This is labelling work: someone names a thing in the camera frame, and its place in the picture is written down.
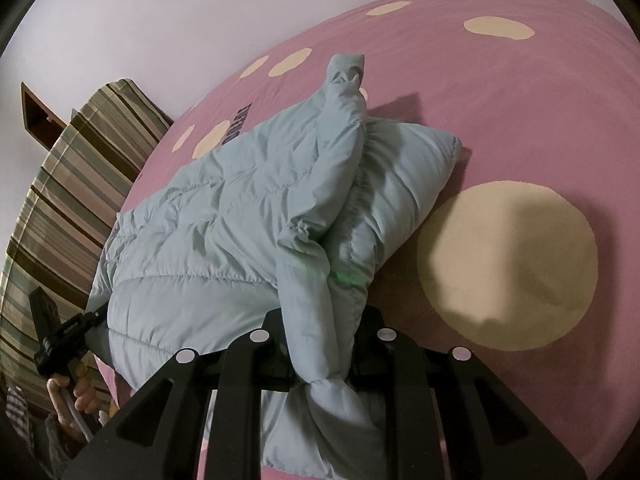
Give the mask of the person's left hand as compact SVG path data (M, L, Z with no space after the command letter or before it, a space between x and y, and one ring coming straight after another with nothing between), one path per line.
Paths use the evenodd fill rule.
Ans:
M101 401L96 394L96 388L88 375L88 367L79 361L74 371L75 385L70 388L70 378L54 374L47 380L47 392L54 407L58 423L65 433L73 440L86 443L87 440L74 419L73 412L84 413L89 416L98 416L101 409ZM64 398L66 391L74 400L74 408L71 410Z

